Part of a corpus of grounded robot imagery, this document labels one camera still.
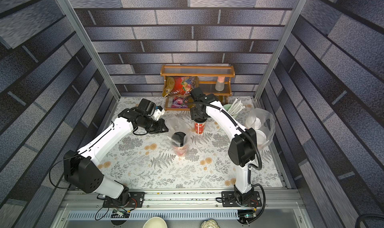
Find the black lid milk tea cup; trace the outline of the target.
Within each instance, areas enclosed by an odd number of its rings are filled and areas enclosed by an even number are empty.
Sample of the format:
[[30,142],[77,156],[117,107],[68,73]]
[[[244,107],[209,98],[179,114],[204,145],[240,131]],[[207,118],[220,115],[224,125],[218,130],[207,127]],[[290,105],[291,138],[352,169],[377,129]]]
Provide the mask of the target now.
[[184,132],[176,132],[171,136],[171,144],[173,151],[179,157],[187,152],[186,134]]

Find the translucent plastic carrier bag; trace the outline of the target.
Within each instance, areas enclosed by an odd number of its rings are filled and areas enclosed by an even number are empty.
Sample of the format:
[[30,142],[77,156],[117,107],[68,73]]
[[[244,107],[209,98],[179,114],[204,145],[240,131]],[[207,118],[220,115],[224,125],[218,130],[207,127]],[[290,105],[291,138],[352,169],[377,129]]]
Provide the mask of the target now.
[[275,117],[267,110],[254,108],[252,109],[245,122],[246,128],[253,128],[257,133],[257,146],[261,151],[273,140],[276,131]]

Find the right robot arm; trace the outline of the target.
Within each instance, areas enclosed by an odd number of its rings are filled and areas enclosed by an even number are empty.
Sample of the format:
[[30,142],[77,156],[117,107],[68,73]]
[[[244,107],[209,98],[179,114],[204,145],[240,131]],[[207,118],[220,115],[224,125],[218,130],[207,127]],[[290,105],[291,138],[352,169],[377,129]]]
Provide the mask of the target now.
[[251,182],[251,169],[261,170],[263,163],[257,146],[257,135],[254,129],[247,129],[236,121],[219,101],[211,103],[194,101],[191,108],[191,119],[194,121],[212,118],[225,131],[230,139],[228,155],[236,165],[236,182],[234,196],[241,206],[249,203],[255,185]]

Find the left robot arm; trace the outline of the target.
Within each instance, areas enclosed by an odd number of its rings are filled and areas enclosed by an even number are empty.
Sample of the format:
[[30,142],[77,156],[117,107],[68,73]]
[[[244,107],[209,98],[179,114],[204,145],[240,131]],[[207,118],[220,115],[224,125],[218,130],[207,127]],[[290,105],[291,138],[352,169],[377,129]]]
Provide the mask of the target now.
[[65,180],[87,194],[97,193],[122,204],[128,203],[129,188],[105,177],[98,165],[121,139],[137,128],[145,129],[146,134],[167,132],[165,120],[161,118],[164,113],[165,110],[160,106],[156,106],[152,112],[138,107],[124,109],[94,140],[78,151],[68,151],[64,155]]

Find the pink snack packet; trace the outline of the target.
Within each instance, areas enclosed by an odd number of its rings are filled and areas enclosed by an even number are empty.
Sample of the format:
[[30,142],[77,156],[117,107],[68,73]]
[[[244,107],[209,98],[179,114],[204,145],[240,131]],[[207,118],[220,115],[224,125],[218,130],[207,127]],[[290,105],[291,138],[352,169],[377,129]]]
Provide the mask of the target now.
[[187,109],[188,105],[183,102],[184,97],[173,97],[171,108]]

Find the green plastic straw cup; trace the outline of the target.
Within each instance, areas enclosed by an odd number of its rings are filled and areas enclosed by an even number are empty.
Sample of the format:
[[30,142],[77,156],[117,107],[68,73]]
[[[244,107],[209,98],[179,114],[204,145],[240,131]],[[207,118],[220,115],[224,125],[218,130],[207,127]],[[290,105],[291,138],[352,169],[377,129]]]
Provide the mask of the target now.
[[226,110],[226,111],[229,111],[229,109],[231,108],[232,104],[226,104],[226,105],[223,105],[223,108]]

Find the red snack bag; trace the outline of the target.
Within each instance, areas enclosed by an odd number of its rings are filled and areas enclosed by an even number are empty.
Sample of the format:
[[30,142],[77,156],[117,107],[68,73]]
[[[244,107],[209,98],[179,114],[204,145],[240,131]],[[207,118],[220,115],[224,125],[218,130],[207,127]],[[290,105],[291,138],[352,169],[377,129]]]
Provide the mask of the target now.
[[199,86],[199,78],[195,76],[175,76],[175,95],[189,95],[191,90]]

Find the pink capped white bottle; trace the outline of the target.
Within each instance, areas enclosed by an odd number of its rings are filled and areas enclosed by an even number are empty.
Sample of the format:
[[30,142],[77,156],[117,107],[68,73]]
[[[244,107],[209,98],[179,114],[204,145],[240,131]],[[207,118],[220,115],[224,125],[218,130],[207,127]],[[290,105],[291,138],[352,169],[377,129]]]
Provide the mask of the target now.
[[217,77],[216,85],[215,85],[215,90],[218,92],[221,92],[225,88],[225,78],[224,76],[219,76]]

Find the wooden shelf rack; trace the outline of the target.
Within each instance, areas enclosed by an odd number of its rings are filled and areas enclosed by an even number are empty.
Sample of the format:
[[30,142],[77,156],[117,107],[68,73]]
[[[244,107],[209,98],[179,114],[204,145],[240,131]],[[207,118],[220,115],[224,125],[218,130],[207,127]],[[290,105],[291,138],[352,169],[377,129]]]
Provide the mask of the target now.
[[[232,95],[231,81],[235,77],[233,66],[173,66],[163,65],[161,76],[164,81],[168,77],[196,77],[197,85],[205,94],[214,94],[226,104]],[[224,77],[224,89],[217,91],[215,88],[218,77]]]

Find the gold snack bag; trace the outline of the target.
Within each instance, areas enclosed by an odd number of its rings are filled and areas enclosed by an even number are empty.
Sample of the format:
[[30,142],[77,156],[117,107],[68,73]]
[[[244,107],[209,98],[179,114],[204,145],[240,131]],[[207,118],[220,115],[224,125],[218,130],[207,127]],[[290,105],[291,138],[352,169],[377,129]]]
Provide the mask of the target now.
[[173,91],[175,87],[175,79],[173,76],[165,78],[165,86],[163,88],[163,97],[173,97],[175,96],[175,92]]

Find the white round bowl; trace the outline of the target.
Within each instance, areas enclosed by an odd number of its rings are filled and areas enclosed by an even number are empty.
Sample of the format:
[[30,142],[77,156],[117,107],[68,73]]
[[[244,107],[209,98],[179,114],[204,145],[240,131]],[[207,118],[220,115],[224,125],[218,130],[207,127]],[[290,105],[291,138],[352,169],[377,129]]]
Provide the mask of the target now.
[[145,222],[143,228],[168,228],[168,225],[164,219],[153,217]]

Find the patterned round object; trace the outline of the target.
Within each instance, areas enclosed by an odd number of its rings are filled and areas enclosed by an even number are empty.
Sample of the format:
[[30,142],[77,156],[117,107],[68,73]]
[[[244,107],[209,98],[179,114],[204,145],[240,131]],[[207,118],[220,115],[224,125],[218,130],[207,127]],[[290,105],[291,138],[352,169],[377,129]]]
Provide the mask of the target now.
[[204,221],[201,224],[200,228],[220,228],[220,226],[218,225],[217,221],[210,219],[210,220]]

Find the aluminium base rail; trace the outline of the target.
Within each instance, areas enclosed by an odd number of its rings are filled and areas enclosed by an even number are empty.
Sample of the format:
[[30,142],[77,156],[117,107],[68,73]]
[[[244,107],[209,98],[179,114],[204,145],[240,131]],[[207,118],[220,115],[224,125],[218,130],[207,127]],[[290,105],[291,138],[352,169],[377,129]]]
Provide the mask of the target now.
[[296,190],[266,188],[255,194],[246,205],[239,205],[230,189],[210,190],[132,190],[125,205],[108,202],[102,196],[70,191],[59,206],[57,221],[123,221],[147,220],[233,220],[244,213],[250,217],[264,210],[301,214],[304,203]]

